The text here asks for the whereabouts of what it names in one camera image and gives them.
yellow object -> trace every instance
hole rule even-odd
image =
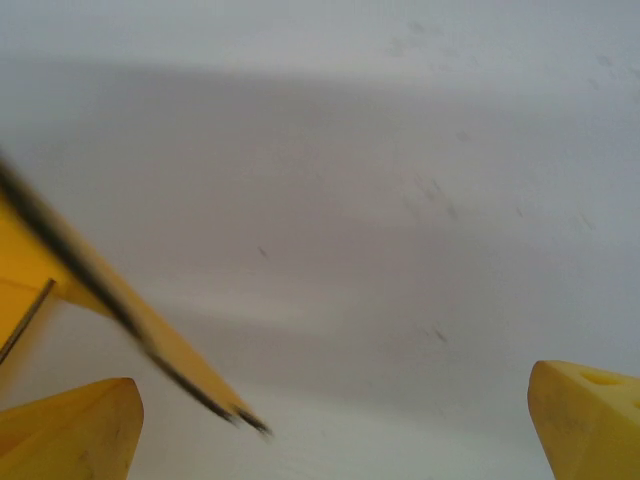
[[[131,379],[86,385],[0,413],[2,480],[124,480],[143,409]]]
[[[19,326],[29,294],[55,282],[53,293],[117,320],[176,383],[227,420],[266,425],[202,357],[160,317],[64,220],[3,162],[0,155],[0,343]],[[8,285],[20,294],[12,297]]]
[[[640,379],[538,362],[528,400],[556,480],[640,479]]]

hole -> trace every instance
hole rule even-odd
[[[580,375],[596,385],[620,385],[622,383],[617,378],[611,377],[605,373],[582,372]]]

white surface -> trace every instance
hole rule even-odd
[[[533,3],[3,2],[5,148],[276,437],[71,308],[3,403],[133,376],[134,480],[551,478],[533,362],[640,374],[640,4]]]

blurry yellow object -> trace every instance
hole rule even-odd
[[[2,480],[124,480],[143,409],[133,380],[111,379],[0,413]]]
[[[538,362],[528,397],[556,480],[640,479],[640,379]]]
[[[12,335],[24,328],[29,299],[35,301],[45,284],[52,285],[53,295],[118,321],[156,365],[216,414],[268,430],[222,377],[0,155],[0,346],[10,344]]]

white wall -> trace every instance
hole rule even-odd
[[[4,404],[133,376],[133,479],[551,478],[533,362],[640,374],[640,4],[533,3],[3,2],[2,144],[276,438],[71,308]]]

